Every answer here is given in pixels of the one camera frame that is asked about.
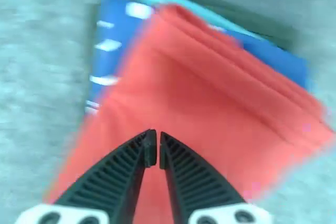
teal fabric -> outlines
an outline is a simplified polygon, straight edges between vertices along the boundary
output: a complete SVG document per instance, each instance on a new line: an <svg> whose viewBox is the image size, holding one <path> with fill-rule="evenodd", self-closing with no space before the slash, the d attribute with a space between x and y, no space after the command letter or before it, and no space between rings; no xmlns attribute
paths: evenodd
<svg viewBox="0 0 336 224"><path fill-rule="evenodd" d="M251 33L250 31L242 28L241 26L238 26L237 24L223 18L222 16L212 12L211 10L208 10L204 8L203 6L196 4L194 2L191 2L189 0L138 0L139 2L142 2L147 5L155 6L157 4L168 4L168 3L176 3L179 4L190 11L192 11L195 15L203 18L206 20L209 24L214 26L219 26L228 30L236 31L241 34L246 34L261 40L264 40L259 35L256 35L254 33Z"/></svg>

folded red fabric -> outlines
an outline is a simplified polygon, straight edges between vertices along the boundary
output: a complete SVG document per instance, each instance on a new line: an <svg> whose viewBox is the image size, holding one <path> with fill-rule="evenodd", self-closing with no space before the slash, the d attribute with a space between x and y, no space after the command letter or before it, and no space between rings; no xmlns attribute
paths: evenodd
<svg viewBox="0 0 336 224"><path fill-rule="evenodd" d="M176 5L151 18L121 76L86 120L48 202L149 128L179 139L253 197L332 140L316 99ZM145 172L134 223L173 223L158 167Z"/></svg>

blue fabric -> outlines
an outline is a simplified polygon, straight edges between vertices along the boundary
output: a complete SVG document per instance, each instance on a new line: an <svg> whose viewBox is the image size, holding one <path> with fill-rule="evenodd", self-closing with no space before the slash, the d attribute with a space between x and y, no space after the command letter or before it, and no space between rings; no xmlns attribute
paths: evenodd
<svg viewBox="0 0 336 224"><path fill-rule="evenodd" d="M152 8L129 0L102 0L97 21L97 43L90 77L88 108L95 108L105 86L116 83L124 53L143 21L151 16ZM236 38L242 47L265 64L282 73L302 87L306 87L308 68L300 59L268 42L217 27Z"/></svg>

carpet floor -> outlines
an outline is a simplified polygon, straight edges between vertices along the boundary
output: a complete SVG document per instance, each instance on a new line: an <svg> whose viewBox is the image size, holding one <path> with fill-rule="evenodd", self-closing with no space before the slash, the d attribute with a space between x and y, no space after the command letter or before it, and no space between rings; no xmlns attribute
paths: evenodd
<svg viewBox="0 0 336 224"><path fill-rule="evenodd" d="M0 0L0 223L41 201L73 146L90 70L99 0ZM336 129L335 0L226 0L297 29L312 93ZM336 223L336 150L295 167L256 203L276 224Z"/></svg>

